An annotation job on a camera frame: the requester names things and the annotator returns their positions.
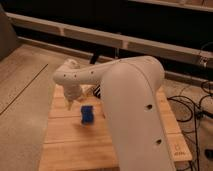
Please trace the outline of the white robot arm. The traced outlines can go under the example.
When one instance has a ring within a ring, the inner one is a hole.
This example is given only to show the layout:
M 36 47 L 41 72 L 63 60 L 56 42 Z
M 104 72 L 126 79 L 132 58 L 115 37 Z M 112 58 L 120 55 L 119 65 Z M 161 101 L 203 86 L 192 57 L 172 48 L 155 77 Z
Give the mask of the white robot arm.
M 151 56 L 85 68 L 68 60 L 53 75 L 71 101 L 81 95 L 83 84 L 100 86 L 120 171 L 176 171 L 156 100 L 163 79 L 162 64 Z

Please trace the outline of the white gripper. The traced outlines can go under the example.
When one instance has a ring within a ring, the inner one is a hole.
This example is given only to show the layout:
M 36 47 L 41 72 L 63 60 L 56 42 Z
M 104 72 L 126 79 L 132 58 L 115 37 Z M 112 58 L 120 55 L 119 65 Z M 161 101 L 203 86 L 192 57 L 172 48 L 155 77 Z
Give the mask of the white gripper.
M 80 85 L 65 86 L 63 90 L 64 90 L 64 96 L 68 100 L 67 102 L 68 110 L 71 110 L 73 100 L 76 100 L 77 98 L 79 100 L 84 100 L 87 98 L 87 95 L 82 94 L 83 90 Z

